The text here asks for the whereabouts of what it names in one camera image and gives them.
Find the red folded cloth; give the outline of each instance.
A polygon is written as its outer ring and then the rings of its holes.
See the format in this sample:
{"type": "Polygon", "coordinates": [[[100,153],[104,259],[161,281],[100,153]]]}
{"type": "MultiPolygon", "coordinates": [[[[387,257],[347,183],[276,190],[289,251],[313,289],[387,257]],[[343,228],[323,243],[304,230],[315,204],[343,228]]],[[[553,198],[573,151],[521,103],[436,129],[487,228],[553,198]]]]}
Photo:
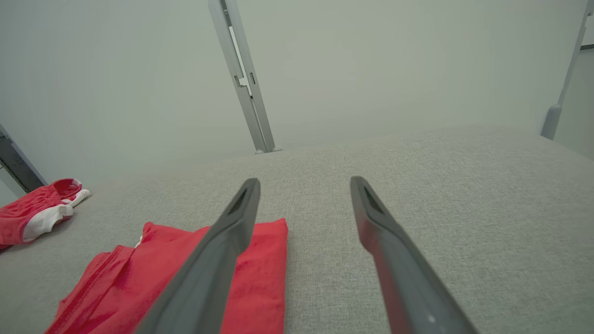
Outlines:
{"type": "MultiPolygon", "coordinates": [[[[136,249],[117,246],[91,261],[46,333],[133,333],[207,230],[146,223],[136,249]]],[[[283,333],[286,259],[285,220],[256,224],[237,259],[221,333],[283,333]]]]}
{"type": "Polygon", "coordinates": [[[60,179],[1,208],[0,249],[50,232],[56,223],[68,220],[74,214],[72,207],[89,194],[78,180],[60,179]]]}

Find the red shorts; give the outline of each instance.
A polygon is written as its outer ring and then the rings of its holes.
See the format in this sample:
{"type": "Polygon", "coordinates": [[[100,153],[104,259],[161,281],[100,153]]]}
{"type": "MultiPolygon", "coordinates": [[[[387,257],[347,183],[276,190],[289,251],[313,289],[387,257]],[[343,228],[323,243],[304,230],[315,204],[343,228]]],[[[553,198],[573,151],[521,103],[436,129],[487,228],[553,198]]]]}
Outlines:
{"type": "Polygon", "coordinates": [[[39,187],[0,209],[0,249],[24,244],[69,219],[72,208],[90,195],[76,179],[60,179],[39,187]]]}

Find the textured fabric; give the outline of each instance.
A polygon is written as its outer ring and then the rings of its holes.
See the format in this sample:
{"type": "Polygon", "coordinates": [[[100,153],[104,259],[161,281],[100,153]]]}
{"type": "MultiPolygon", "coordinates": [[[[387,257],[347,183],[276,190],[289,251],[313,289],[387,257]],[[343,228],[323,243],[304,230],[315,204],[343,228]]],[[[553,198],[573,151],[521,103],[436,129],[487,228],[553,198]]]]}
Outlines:
{"type": "MultiPolygon", "coordinates": [[[[206,234],[146,223],[136,247],[97,255],[58,307],[46,333],[133,333],[206,234]]],[[[287,224],[256,224],[237,259],[222,333],[282,334],[287,224]]]]}
{"type": "Polygon", "coordinates": [[[592,332],[594,162],[553,141],[466,127],[199,159],[106,182],[51,234],[0,254],[2,331],[44,331],[97,253],[134,246],[148,220],[211,225],[257,177],[256,221],[289,227],[285,333],[387,333],[350,200],[361,175],[481,333],[592,332]]]}
{"type": "Polygon", "coordinates": [[[64,204],[62,200],[75,196],[82,187],[83,185],[75,179],[60,179],[50,185],[39,187],[1,208],[0,249],[31,241],[31,238],[23,239],[23,230],[32,218],[44,210],[61,205],[59,210],[56,209],[43,217],[37,216],[35,223],[53,226],[57,222],[70,218],[72,207],[62,205],[64,204]]]}

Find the white wall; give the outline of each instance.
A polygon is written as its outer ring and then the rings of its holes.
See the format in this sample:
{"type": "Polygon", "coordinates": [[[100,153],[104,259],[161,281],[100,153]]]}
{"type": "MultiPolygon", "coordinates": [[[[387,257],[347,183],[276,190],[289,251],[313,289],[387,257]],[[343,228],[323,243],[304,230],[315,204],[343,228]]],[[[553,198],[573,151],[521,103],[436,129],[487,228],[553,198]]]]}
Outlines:
{"type": "Polygon", "coordinates": [[[0,4],[0,124],[47,182],[254,145],[206,0],[0,4]]]}
{"type": "Polygon", "coordinates": [[[466,124],[539,133],[587,0],[239,0],[284,148],[466,124]]]}
{"type": "Polygon", "coordinates": [[[577,56],[554,140],[594,160],[594,49],[577,56]]]}

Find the gray fabric surface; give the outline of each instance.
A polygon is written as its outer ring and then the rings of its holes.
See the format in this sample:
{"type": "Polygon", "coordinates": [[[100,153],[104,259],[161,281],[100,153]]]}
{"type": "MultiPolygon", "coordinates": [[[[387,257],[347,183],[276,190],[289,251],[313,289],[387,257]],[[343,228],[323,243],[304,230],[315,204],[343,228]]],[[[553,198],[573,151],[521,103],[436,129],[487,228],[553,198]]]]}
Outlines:
{"type": "Polygon", "coordinates": [[[468,127],[177,162],[91,189],[70,221],[0,254],[0,331],[42,332],[97,253],[133,246],[148,220],[210,225],[258,177],[257,222],[289,225],[285,332],[387,333],[352,175],[370,182],[480,332],[594,330],[594,162],[533,134],[468,127]]]}

